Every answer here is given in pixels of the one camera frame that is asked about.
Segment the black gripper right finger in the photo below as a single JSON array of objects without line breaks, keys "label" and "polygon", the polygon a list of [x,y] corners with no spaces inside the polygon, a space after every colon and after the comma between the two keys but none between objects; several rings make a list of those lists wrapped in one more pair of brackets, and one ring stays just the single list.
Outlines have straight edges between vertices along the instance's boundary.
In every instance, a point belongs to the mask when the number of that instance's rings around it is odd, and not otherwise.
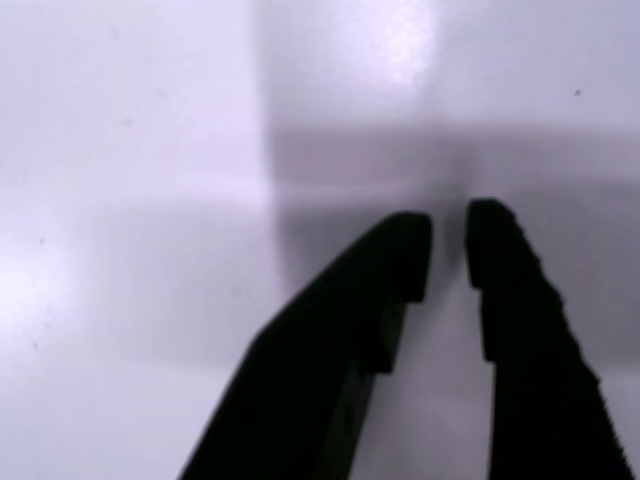
[{"label": "black gripper right finger", "polygon": [[633,478],[599,379],[514,213],[471,201],[465,247],[495,368],[489,478]]}]

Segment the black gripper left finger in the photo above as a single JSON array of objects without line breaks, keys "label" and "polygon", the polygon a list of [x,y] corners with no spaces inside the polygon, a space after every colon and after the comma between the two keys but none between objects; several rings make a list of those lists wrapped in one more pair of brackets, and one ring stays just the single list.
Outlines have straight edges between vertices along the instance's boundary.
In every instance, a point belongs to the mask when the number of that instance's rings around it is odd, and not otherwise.
[{"label": "black gripper left finger", "polygon": [[423,300],[432,221],[388,216],[255,337],[182,470],[185,479],[345,479],[375,380]]}]

